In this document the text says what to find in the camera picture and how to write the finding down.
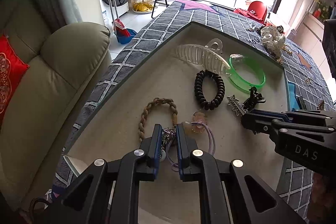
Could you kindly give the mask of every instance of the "robotic arm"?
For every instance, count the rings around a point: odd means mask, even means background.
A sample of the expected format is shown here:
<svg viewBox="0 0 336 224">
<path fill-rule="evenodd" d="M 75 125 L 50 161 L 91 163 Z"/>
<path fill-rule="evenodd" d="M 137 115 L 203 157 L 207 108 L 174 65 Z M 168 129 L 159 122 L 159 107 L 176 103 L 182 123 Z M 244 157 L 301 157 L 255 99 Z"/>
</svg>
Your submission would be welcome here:
<svg viewBox="0 0 336 224">
<path fill-rule="evenodd" d="M 254 132 L 269 134 L 275 152 L 323 175 L 334 175 L 336 160 L 336 116 L 326 111 L 250 113 L 229 97 L 241 123 Z M 159 169 L 162 127 L 140 148 L 121 160 L 95 160 L 40 215 L 39 224 L 138 223 L 140 181 L 154 181 Z M 176 126 L 179 175 L 184 182 L 198 181 L 201 224 L 305 224 L 261 178 L 238 159 L 225 162 L 199 150 L 196 141 Z M 113 182 L 112 204 L 108 211 Z"/>
</svg>

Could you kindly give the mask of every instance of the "beige leather sofa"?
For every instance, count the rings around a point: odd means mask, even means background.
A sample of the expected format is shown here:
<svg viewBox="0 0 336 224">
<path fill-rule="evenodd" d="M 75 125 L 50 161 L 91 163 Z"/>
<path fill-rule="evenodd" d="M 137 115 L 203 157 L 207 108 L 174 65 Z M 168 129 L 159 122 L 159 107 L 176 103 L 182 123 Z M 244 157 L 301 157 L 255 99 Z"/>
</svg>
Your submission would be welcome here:
<svg viewBox="0 0 336 224">
<path fill-rule="evenodd" d="M 0 191 L 12 209 L 27 208 L 52 185 L 82 106 L 111 64 L 109 30 L 82 22 L 55 32 L 36 0 L 0 0 L 0 34 L 30 65 L 0 131 Z"/>
</svg>

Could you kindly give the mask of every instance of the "black spiral hair tie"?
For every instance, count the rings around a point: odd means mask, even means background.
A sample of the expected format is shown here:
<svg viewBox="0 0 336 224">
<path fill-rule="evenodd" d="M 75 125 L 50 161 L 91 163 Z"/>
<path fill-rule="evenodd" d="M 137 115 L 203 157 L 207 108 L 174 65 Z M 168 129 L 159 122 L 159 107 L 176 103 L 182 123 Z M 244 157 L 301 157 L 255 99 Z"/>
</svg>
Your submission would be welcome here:
<svg viewBox="0 0 336 224">
<path fill-rule="evenodd" d="M 205 76 L 211 77 L 212 79 L 214 79 L 214 81 L 217 84 L 217 94 L 211 102 L 207 102 L 207 100 L 205 99 L 203 95 L 202 84 L 203 84 L 203 79 Z M 218 107 L 223 101 L 224 94 L 225 94 L 225 86 L 224 86 L 222 77 L 208 70 L 205 70 L 205 71 L 201 70 L 199 73 L 197 73 L 196 79 L 195 79 L 194 90 L 195 90 L 195 97 L 199 105 L 205 110 L 208 110 L 208 109 L 214 110 L 215 107 Z"/>
</svg>

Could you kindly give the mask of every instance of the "red cloth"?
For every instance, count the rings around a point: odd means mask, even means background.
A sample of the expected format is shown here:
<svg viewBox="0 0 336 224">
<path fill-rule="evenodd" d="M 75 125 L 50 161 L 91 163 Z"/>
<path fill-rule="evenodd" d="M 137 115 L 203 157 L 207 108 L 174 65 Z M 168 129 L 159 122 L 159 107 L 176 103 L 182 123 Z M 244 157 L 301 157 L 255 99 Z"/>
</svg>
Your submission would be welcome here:
<svg viewBox="0 0 336 224">
<path fill-rule="evenodd" d="M 249 12 L 247 10 L 237 8 L 237 9 L 234 10 L 234 13 L 240 14 L 244 17 L 248 17 L 250 19 L 255 20 L 256 22 L 259 22 L 259 23 L 265 25 L 264 20 L 262 18 L 258 17 L 256 14 L 252 14 L 251 12 Z"/>
<path fill-rule="evenodd" d="M 6 37 L 0 37 L 0 123 L 13 93 L 29 65 L 17 57 Z"/>
</svg>

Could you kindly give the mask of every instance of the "blue dustpan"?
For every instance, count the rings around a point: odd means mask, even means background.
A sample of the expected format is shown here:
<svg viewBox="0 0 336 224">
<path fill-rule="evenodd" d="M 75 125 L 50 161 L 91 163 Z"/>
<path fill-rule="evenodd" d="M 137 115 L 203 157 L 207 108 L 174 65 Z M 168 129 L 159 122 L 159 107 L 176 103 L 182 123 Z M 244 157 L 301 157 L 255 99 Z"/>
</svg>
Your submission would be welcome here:
<svg viewBox="0 0 336 224">
<path fill-rule="evenodd" d="M 127 29 L 128 32 L 131 34 L 130 37 L 124 37 L 122 35 L 117 35 L 117 32 L 114 32 L 115 36 L 117 37 L 117 40 L 120 44 L 127 44 L 128 42 L 130 42 L 133 37 L 137 34 L 136 31 L 132 30 L 132 29 Z"/>
</svg>

